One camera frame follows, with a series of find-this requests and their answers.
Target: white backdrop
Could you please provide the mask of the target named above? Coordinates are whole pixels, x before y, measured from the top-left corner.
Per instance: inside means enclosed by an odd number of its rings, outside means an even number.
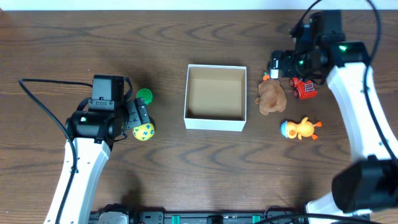
[[[3,10],[248,10],[306,9],[315,0],[0,0]],[[398,9],[398,0],[373,0]],[[369,9],[365,0],[323,0],[314,9]]]

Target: wood grain surface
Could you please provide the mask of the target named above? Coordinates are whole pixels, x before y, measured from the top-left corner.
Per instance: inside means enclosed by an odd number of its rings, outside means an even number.
[[[327,87],[296,100],[287,79],[283,113],[260,114],[254,99],[273,50],[292,49],[291,28],[303,11],[60,11],[4,12],[0,20],[0,223],[43,223],[60,176],[65,138],[21,90],[20,78],[91,82],[94,74],[124,75],[135,91],[149,88],[156,125],[149,142],[117,143],[99,180],[93,210],[108,203],[132,208],[265,210],[294,207],[331,190],[350,164],[338,105]],[[383,35],[374,61],[380,101],[398,134],[398,12],[382,11]],[[375,39],[370,11],[345,11],[348,40]],[[248,121],[241,133],[186,130],[187,65],[248,68]],[[65,121],[84,86],[29,83]],[[317,141],[288,140],[284,119],[322,121]],[[398,212],[373,220],[397,223]]]

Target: yellow ball with green spots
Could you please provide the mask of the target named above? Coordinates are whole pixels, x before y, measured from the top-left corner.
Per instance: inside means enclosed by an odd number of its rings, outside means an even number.
[[[152,123],[142,124],[138,127],[133,128],[132,134],[136,139],[140,141],[150,140],[151,137],[155,134],[155,128]]]

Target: stuffed animal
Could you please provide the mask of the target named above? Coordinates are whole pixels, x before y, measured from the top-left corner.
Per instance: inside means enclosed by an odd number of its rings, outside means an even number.
[[[278,80],[269,79],[264,76],[259,85],[260,97],[256,98],[260,112],[267,115],[268,112],[283,112],[286,108],[286,95]]]
[[[316,122],[312,124],[308,121],[308,118],[305,117],[300,124],[295,124],[291,121],[285,121],[280,126],[280,133],[286,138],[296,138],[298,137],[301,140],[302,137],[312,137],[312,139],[316,140],[318,136],[314,134],[314,127],[322,127],[322,123]]]

